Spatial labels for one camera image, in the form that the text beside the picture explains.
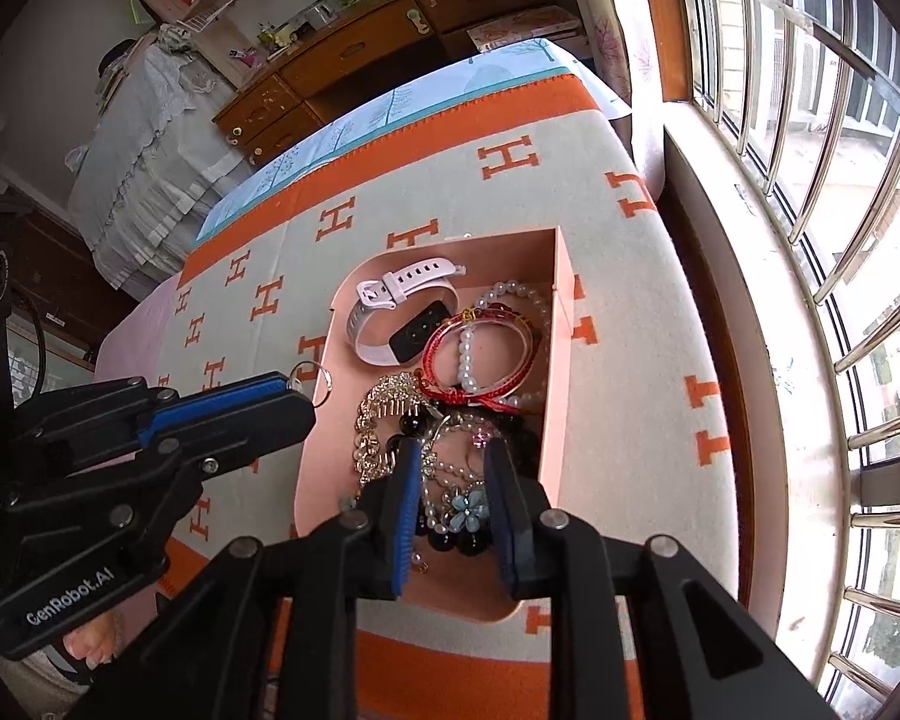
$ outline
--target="pearl bracelet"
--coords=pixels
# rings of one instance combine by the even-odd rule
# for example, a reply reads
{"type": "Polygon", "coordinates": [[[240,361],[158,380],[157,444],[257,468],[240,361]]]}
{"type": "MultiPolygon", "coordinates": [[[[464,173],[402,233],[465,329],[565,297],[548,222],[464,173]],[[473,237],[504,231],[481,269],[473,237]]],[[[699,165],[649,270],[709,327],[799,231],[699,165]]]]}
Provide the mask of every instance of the pearl bracelet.
{"type": "MultiPolygon", "coordinates": [[[[477,299],[473,304],[473,307],[475,309],[490,308],[498,298],[507,294],[530,300],[530,303],[533,304],[533,307],[537,309],[538,314],[540,314],[540,328],[543,338],[545,341],[549,340],[551,326],[550,306],[537,290],[533,287],[528,287],[526,284],[520,284],[516,279],[509,279],[509,281],[506,282],[498,281],[491,289],[484,293],[482,298],[477,299]]],[[[458,346],[458,350],[460,351],[460,362],[457,367],[457,381],[460,382],[460,386],[464,391],[471,392],[471,394],[473,392],[478,392],[481,389],[480,384],[473,375],[473,332],[474,326],[472,324],[463,325],[463,329],[461,329],[460,333],[460,345],[458,346]]],[[[541,403],[544,397],[544,391],[537,391],[524,392],[519,395],[501,395],[495,398],[495,400],[500,405],[507,406],[511,409],[526,409],[541,403]]]]}

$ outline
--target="silver key ring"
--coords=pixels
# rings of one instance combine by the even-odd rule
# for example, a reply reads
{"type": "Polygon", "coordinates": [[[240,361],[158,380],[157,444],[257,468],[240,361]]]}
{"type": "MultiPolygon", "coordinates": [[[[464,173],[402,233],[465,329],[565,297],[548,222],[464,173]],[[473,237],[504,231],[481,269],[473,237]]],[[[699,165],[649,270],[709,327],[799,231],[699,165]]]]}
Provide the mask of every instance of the silver key ring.
{"type": "Polygon", "coordinates": [[[303,382],[300,381],[300,379],[296,376],[296,371],[298,370],[298,368],[300,368],[300,365],[314,365],[315,367],[317,367],[317,370],[319,370],[319,372],[323,375],[323,381],[326,382],[327,391],[323,395],[322,401],[320,401],[319,403],[314,403],[314,408],[318,409],[320,406],[327,402],[327,399],[330,397],[330,394],[333,391],[333,378],[330,376],[330,371],[323,367],[323,365],[321,365],[319,362],[302,360],[290,369],[289,386],[290,389],[295,389],[297,392],[303,392],[303,382]]]}

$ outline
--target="red bracelet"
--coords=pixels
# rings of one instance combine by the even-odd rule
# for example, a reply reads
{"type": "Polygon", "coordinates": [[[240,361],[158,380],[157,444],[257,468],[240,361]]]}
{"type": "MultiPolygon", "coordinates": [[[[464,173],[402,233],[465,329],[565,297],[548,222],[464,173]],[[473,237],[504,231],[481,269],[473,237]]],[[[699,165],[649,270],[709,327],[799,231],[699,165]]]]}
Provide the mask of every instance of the red bracelet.
{"type": "Polygon", "coordinates": [[[533,366],[533,359],[536,357],[536,351],[540,347],[540,333],[530,324],[529,320],[515,312],[504,303],[491,303],[490,307],[480,309],[466,309],[460,312],[456,317],[445,319],[443,324],[437,329],[436,333],[430,336],[427,346],[423,348],[423,354],[420,358],[421,368],[415,372],[418,377],[420,391],[427,397],[434,400],[442,401],[452,406],[464,405],[480,405],[486,406],[495,412],[518,413],[519,409],[505,403],[501,403],[497,398],[505,397],[517,389],[530,373],[533,366]],[[516,370],[493,386],[481,389],[477,392],[465,391],[459,385],[442,386],[437,381],[434,374],[434,357],[437,356],[437,350],[446,338],[456,330],[466,325],[477,324],[499,324],[504,327],[514,328],[524,340],[524,353],[516,370]]]}

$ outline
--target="tablecloth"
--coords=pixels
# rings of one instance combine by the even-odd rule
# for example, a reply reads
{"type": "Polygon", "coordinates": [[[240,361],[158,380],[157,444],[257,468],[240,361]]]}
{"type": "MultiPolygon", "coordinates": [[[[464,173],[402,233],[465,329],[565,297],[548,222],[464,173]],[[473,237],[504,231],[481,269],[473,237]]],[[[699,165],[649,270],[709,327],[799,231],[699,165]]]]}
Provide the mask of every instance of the tablecloth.
{"type": "MultiPolygon", "coordinates": [[[[535,61],[540,50],[554,56],[546,42],[523,50],[535,61]]],[[[493,53],[485,61],[503,64],[493,53]]],[[[269,185],[257,173],[251,181],[266,188],[244,189],[208,218],[180,274],[151,383],[189,394],[319,360],[334,290],[381,250],[559,225],[577,318],[559,506],[629,541],[672,533],[735,593],[730,442],[700,318],[589,79],[553,64],[544,74],[508,71],[466,98],[451,92],[448,104],[355,138],[282,183],[279,167],[269,185]]],[[[165,592],[236,536],[293,534],[299,456],[283,450],[205,484],[168,545],[165,592]]],[[[401,720],[542,718],[549,622],[545,603],[492,625],[361,603],[361,707],[401,720]]]]}

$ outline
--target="window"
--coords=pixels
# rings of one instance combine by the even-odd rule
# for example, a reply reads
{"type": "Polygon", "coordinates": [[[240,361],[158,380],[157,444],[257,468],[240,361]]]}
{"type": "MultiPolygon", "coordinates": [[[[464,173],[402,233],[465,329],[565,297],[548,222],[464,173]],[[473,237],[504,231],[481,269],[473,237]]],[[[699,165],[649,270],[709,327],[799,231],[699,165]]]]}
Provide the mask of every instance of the window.
{"type": "Polygon", "coordinates": [[[767,196],[833,359],[861,493],[819,687],[869,720],[900,680],[900,36],[874,0],[685,2],[694,100],[767,196]]]}

